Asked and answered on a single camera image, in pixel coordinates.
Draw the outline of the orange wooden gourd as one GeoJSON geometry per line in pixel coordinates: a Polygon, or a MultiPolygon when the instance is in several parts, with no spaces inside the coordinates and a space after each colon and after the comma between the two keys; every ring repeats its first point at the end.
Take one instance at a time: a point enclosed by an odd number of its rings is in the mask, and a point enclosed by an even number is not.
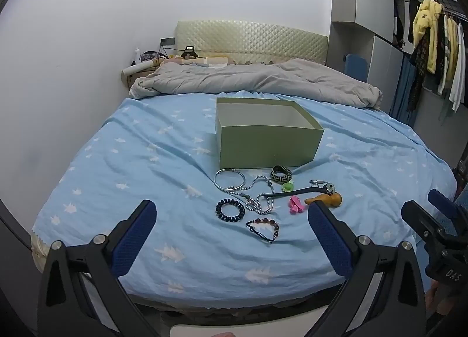
{"type": "Polygon", "coordinates": [[[307,205],[311,205],[314,202],[322,201],[329,208],[337,208],[342,204],[342,197],[338,193],[333,194],[320,194],[315,197],[306,198],[304,202],[307,205]]]}

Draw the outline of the pink hair clip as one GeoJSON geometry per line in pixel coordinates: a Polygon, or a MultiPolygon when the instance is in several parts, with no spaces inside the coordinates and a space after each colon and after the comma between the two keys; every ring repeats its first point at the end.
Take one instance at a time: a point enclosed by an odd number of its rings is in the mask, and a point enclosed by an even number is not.
{"type": "Polygon", "coordinates": [[[302,204],[298,196],[291,196],[288,202],[288,206],[290,213],[293,215],[303,213],[305,210],[305,206],[302,204]]]}

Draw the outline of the green crochet hair clip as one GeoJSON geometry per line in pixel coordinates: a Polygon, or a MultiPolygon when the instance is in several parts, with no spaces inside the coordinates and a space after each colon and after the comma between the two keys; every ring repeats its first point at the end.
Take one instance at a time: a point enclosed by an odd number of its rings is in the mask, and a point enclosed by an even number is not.
{"type": "Polygon", "coordinates": [[[282,185],[282,192],[283,193],[290,193],[294,190],[294,187],[293,187],[293,183],[291,182],[285,182],[283,185],[282,185]]]}

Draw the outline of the black patterned bangle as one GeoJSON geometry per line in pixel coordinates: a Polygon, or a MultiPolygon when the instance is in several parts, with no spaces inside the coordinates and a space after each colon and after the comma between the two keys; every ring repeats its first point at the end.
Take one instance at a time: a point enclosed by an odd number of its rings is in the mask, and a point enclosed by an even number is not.
{"type": "Polygon", "coordinates": [[[292,171],[281,165],[276,165],[271,168],[271,180],[276,183],[289,182],[293,178],[292,171]]]}

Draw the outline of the blue curtain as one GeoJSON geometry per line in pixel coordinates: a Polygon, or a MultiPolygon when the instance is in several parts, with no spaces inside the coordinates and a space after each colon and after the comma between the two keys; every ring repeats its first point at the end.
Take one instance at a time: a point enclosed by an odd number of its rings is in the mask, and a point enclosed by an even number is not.
{"type": "Polygon", "coordinates": [[[390,107],[389,115],[403,124],[413,127],[417,117],[416,110],[409,109],[409,93],[416,75],[416,68],[410,63],[410,57],[403,55],[398,86],[390,107]]]}

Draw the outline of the light blue bed sheet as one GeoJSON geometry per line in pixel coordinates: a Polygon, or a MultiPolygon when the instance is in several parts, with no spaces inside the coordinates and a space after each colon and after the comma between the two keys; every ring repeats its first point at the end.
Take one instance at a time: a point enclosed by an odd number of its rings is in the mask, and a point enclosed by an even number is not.
{"type": "MultiPolygon", "coordinates": [[[[454,197],[450,167],[407,125],[376,110],[298,97],[324,128],[315,159],[293,170],[293,184],[332,183],[343,197],[335,215],[358,235],[394,246],[418,236],[401,206],[428,207],[428,192],[454,197]]],[[[280,232],[268,243],[244,221],[215,213],[225,186],[267,190],[268,170],[220,173],[216,98],[177,94],[127,99],[75,156],[32,227],[32,256],[44,265],[50,244],[89,243],[148,199],[157,221],[121,283],[137,299],[177,308],[246,308],[296,300],[340,282],[305,214],[279,198],[280,232]]]]}

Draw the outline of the blue chair back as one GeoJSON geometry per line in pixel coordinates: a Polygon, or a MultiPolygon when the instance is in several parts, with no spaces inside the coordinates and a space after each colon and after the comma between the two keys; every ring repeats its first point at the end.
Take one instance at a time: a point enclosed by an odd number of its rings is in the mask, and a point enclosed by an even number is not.
{"type": "Polygon", "coordinates": [[[344,57],[344,74],[361,82],[367,81],[367,61],[359,55],[347,54],[344,57]]]}

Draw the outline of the yellow fleece jacket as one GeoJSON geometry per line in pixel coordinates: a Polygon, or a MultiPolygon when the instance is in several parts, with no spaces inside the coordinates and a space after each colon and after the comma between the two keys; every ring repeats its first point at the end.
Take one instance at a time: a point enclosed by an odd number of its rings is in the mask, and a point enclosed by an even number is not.
{"type": "Polygon", "coordinates": [[[423,0],[412,23],[413,49],[423,66],[423,71],[432,75],[436,72],[439,22],[442,14],[442,4],[434,0],[423,0]]]}

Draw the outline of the green cardboard box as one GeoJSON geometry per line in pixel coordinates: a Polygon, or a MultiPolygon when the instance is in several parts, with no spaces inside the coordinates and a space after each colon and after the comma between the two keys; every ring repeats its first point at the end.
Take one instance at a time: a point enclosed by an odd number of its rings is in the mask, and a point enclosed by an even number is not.
{"type": "Polygon", "coordinates": [[[315,158],[323,134],[320,123],[293,101],[216,99],[220,168],[300,167],[315,158]]]}

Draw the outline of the grey duvet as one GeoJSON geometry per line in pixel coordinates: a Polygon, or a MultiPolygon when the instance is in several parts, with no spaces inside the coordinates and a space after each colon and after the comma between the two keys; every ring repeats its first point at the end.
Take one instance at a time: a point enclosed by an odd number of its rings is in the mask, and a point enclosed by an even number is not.
{"type": "Polygon", "coordinates": [[[239,91],[298,96],[355,108],[380,107],[376,86],[305,59],[278,64],[229,64],[220,68],[169,62],[129,89],[133,99],[161,94],[219,94],[239,91]]]}

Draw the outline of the grey wardrobe cabinet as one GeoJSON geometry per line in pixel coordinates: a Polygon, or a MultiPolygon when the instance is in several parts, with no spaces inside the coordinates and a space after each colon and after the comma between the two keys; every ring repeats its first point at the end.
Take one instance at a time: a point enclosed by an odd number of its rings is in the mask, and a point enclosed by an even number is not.
{"type": "Polygon", "coordinates": [[[332,0],[326,64],[346,70],[346,58],[365,61],[364,81],[383,93],[381,109],[389,113],[397,93],[403,53],[393,45],[395,0],[332,0]]]}

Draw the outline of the cardboard box bedside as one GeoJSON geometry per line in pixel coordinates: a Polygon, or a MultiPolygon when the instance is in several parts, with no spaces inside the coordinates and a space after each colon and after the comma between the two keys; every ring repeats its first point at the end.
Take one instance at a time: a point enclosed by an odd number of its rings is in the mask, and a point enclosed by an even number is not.
{"type": "Polygon", "coordinates": [[[129,75],[125,78],[125,82],[127,83],[128,88],[130,89],[135,81],[139,78],[146,78],[148,75],[151,75],[155,72],[155,70],[145,70],[136,72],[133,75],[129,75]]]}

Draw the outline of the white paper roll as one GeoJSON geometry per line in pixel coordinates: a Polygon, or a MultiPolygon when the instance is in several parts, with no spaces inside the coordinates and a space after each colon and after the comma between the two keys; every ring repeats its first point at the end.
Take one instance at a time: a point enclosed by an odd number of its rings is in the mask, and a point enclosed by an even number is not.
{"type": "Polygon", "coordinates": [[[140,64],[135,64],[135,65],[126,67],[125,69],[122,70],[121,73],[124,76],[130,76],[130,75],[134,75],[136,73],[142,72],[142,71],[146,71],[148,69],[157,68],[159,64],[160,64],[159,59],[150,59],[150,60],[143,61],[140,64]]]}

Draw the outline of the white plastic bottle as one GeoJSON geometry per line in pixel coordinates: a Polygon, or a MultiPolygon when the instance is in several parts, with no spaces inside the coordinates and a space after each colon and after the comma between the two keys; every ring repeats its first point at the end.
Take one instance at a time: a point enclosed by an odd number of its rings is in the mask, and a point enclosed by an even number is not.
{"type": "Polygon", "coordinates": [[[134,61],[135,64],[140,64],[140,50],[138,47],[135,49],[134,61]]]}

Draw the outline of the cream quilted headboard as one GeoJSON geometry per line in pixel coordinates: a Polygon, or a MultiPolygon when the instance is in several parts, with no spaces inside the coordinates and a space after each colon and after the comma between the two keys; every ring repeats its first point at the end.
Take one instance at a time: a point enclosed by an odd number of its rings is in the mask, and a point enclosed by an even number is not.
{"type": "Polygon", "coordinates": [[[201,57],[228,57],[237,64],[275,64],[306,59],[324,64],[328,38],[281,25],[242,20],[181,20],[175,28],[178,49],[193,46],[201,57]]]}

